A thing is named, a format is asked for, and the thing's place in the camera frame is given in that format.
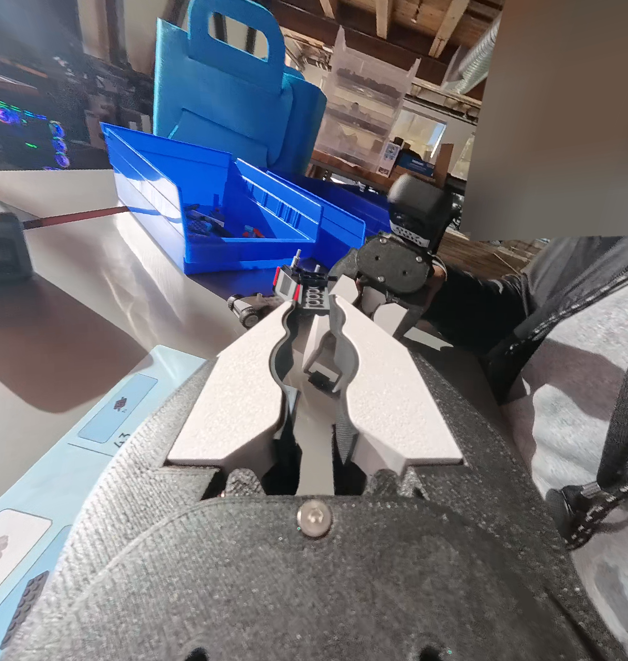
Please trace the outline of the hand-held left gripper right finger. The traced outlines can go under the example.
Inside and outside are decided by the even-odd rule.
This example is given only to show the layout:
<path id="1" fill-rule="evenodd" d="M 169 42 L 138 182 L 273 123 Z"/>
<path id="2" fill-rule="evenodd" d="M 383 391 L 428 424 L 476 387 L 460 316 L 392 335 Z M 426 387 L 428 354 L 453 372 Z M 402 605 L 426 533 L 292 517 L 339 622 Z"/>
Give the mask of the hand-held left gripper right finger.
<path id="1" fill-rule="evenodd" d="M 343 465 L 354 463 L 368 476 L 461 465 L 458 443 L 409 351 L 337 295 L 329 321 L 341 371 L 335 438 Z"/>

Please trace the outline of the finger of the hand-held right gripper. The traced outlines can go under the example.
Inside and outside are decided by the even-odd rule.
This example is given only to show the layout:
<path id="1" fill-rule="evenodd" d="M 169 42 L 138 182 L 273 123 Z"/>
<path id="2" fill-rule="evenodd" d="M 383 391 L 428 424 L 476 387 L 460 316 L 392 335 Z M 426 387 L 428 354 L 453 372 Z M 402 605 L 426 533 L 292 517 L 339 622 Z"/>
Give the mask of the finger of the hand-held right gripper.
<path id="1" fill-rule="evenodd" d="M 370 319 L 393 338 L 403 338 L 415 326 L 415 310 L 398 302 L 378 305 Z"/>
<path id="2" fill-rule="evenodd" d="M 362 310 L 362 292 L 354 278 L 339 276 L 332 287 L 332 298 L 337 307 L 341 307 L 341 302 L 345 301 L 348 305 Z"/>

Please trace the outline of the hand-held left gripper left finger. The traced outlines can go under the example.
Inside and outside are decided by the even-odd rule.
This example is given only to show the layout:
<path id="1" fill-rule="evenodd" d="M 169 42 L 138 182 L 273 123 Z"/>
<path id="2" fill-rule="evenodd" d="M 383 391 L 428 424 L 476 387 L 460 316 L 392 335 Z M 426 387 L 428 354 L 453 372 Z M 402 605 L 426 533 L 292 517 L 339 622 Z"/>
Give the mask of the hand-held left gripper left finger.
<path id="1" fill-rule="evenodd" d="M 269 470 L 288 418 L 284 378 L 293 367 L 294 302 L 283 302 L 218 354 L 177 435 L 175 465 Z"/>

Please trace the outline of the dark grey toy brick plate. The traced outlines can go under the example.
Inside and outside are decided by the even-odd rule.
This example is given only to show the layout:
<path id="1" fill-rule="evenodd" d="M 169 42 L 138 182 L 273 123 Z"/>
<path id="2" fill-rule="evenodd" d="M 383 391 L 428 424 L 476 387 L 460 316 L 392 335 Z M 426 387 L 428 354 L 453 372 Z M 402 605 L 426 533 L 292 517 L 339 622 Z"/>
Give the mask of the dark grey toy brick plate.
<path id="1" fill-rule="evenodd" d="M 303 350 L 302 370 L 307 376 L 319 370 L 334 379 L 334 392 L 336 392 L 340 372 L 334 362 L 336 339 L 330 326 L 330 305 L 326 286 L 303 287 L 300 312 L 302 318 L 311 318 Z"/>

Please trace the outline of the red black toy brick truck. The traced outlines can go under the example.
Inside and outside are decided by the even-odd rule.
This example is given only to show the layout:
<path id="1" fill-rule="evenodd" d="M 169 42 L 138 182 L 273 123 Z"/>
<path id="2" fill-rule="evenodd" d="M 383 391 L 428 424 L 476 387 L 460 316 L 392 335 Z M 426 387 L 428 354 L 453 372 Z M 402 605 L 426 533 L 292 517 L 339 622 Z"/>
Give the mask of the red black toy brick truck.
<path id="1" fill-rule="evenodd" d="M 290 311 L 301 315 L 300 301 L 303 287 L 323 285 L 328 290 L 328 296 L 330 295 L 338 277 L 324 272 L 320 266 L 315 267 L 314 270 L 304 269 L 300 266 L 300 253 L 300 251 L 296 253 L 290 264 L 279 266 L 276 269 L 271 295 L 254 293 L 242 296 L 235 294 L 227 300 L 229 310 L 244 328 L 252 328 L 283 303 L 289 303 Z"/>

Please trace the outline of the blue plastic bin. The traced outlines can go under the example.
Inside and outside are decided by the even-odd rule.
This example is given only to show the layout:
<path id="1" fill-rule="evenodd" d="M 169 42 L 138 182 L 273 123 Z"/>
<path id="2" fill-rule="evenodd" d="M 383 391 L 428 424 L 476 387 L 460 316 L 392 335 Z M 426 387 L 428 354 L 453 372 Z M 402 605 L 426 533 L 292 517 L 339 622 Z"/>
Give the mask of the blue plastic bin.
<path id="1" fill-rule="evenodd" d="M 326 268 L 361 248 L 365 240 L 390 230 L 389 204 L 383 194 L 362 191 L 358 186 L 269 171 L 288 182 L 322 209 L 313 258 Z"/>
<path id="2" fill-rule="evenodd" d="M 187 275 L 269 269 L 297 251 L 313 255 L 321 206 L 231 154 L 102 124 L 120 202 Z M 210 240 L 188 235 L 182 207 L 257 208 L 275 239 Z"/>

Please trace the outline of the person's right forearm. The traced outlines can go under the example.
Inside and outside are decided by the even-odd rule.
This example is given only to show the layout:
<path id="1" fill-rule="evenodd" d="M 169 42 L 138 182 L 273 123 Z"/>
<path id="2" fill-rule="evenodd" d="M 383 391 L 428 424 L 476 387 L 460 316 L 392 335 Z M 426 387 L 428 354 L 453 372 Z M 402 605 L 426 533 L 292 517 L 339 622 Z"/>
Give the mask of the person's right forearm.
<path id="1" fill-rule="evenodd" d="M 474 354 L 489 352 L 532 311 L 524 272 L 486 280 L 436 260 L 425 292 L 422 318 L 452 345 Z"/>

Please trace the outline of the grey desk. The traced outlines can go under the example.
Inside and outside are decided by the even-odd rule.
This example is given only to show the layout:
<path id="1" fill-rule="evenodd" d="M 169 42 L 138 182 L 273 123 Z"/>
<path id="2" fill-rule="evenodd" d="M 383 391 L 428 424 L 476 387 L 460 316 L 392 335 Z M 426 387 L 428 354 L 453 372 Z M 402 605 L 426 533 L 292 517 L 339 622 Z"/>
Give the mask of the grey desk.
<path id="1" fill-rule="evenodd" d="M 118 206 L 111 170 L 0 171 L 0 201 L 37 218 Z M 233 293 L 269 292 L 269 272 L 185 276 L 129 213 L 30 229 L 34 275 L 0 285 L 0 496 L 156 345 L 214 358 L 244 333 Z M 293 341 L 285 383 L 301 392 L 299 494 L 332 494 L 331 397 L 308 383 L 311 320 Z M 426 322 L 404 344 L 426 359 L 495 430 L 499 408 L 474 357 Z"/>

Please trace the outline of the pile of loose toy bricks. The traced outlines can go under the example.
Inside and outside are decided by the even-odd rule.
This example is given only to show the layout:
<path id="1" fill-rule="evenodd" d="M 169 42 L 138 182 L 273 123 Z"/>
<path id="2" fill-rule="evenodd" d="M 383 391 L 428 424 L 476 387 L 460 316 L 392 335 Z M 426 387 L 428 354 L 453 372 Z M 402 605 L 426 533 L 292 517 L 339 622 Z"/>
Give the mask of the pile of loose toy bricks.
<path id="1" fill-rule="evenodd" d="M 210 240 L 247 239 L 262 241 L 275 239 L 265 217 L 254 206 L 206 206 L 190 204 L 182 207 L 188 235 Z"/>

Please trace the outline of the clear plastic storage drawers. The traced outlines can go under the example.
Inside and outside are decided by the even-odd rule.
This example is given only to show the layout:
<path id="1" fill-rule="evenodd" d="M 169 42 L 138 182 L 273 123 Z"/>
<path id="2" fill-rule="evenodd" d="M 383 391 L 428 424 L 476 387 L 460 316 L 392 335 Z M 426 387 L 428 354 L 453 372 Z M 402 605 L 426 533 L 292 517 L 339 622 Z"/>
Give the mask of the clear plastic storage drawers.
<path id="1" fill-rule="evenodd" d="M 326 108 L 315 150 L 377 172 L 420 62 L 404 70 L 354 50 L 340 27 L 322 87 Z"/>

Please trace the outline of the light blue instruction booklet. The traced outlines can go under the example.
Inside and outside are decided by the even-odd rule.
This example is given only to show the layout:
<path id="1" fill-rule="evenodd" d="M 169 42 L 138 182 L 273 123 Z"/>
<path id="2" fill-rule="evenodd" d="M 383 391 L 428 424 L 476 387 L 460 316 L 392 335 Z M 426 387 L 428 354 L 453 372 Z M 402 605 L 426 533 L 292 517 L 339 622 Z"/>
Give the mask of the light blue instruction booklet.
<path id="1" fill-rule="evenodd" d="M 206 362 L 158 345 L 0 496 L 0 656 L 54 572 L 101 473 Z"/>

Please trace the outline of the person's grey sweatshirt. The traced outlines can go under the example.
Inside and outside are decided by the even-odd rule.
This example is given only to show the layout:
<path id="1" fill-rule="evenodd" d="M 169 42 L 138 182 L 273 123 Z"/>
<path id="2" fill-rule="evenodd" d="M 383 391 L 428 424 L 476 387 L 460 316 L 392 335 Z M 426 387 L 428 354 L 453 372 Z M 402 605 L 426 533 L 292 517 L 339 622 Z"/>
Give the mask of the person's grey sweatshirt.
<path id="1" fill-rule="evenodd" d="M 503 411 L 541 494 L 568 488 L 576 569 L 628 654 L 628 237 L 555 239 L 525 273 Z"/>

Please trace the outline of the blue felt carrier bag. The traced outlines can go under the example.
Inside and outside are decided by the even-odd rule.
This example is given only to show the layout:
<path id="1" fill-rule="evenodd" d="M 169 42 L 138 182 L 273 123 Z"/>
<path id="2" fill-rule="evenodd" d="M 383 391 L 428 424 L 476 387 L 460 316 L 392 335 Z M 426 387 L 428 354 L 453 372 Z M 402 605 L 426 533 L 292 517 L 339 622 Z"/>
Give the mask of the blue felt carrier bag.
<path id="1" fill-rule="evenodd" d="M 211 36 L 215 13 L 264 35 L 257 57 Z M 230 153 L 259 169 L 304 175 L 326 96 L 285 64 L 272 13 L 253 1 L 191 1 L 188 29 L 157 20 L 153 134 Z"/>

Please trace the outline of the dark grey cube power station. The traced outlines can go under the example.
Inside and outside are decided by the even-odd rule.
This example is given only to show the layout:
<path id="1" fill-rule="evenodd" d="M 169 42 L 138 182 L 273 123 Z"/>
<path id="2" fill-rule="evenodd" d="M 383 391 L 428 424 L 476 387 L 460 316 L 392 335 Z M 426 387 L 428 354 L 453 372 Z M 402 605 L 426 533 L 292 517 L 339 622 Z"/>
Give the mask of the dark grey cube power station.
<path id="1" fill-rule="evenodd" d="M 24 222 L 36 217 L 0 201 L 0 284 L 25 281 L 33 276 L 24 236 Z"/>

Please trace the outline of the computer case with coloured lights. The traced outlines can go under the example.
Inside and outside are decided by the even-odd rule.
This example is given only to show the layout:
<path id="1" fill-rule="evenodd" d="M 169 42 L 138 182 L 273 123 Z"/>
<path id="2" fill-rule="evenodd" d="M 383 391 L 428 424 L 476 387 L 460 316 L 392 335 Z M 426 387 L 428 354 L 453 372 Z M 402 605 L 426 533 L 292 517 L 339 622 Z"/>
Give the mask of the computer case with coloured lights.
<path id="1" fill-rule="evenodd" d="M 69 170 L 69 150 L 59 121 L 0 98 L 0 170 Z"/>

